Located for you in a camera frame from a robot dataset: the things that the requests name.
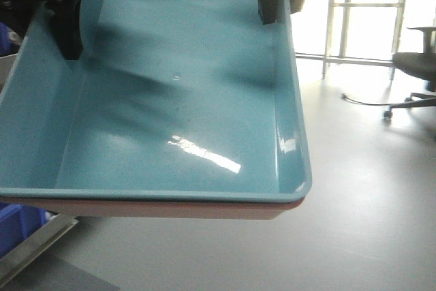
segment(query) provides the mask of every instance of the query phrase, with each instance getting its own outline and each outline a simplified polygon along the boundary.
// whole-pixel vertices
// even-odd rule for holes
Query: tray
[[[289,0],[82,0],[84,53],[40,10],[0,96],[0,196],[298,202],[311,186]]]

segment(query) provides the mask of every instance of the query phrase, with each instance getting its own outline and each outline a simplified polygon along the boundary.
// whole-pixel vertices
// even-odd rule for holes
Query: chair wheel
[[[392,111],[391,110],[387,110],[383,113],[383,118],[384,119],[391,119],[392,118]]]

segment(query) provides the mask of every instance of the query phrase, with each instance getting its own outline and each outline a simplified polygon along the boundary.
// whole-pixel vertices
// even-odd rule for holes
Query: blue container
[[[0,202],[0,257],[46,223],[46,212],[21,204]]]
[[[82,0],[66,61],[42,8],[0,95],[0,196],[295,202],[311,170],[289,0]]]
[[[7,26],[0,22],[0,56],[8,55],[11,51],[12,45],[9,40],[9,31]]]

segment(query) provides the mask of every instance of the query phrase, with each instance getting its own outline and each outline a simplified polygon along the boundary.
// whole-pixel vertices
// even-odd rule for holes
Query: floor
[[[388,69],[298,60],[313,187],[270,221],[80,217],[5,291],[436,290],[436,108]]]

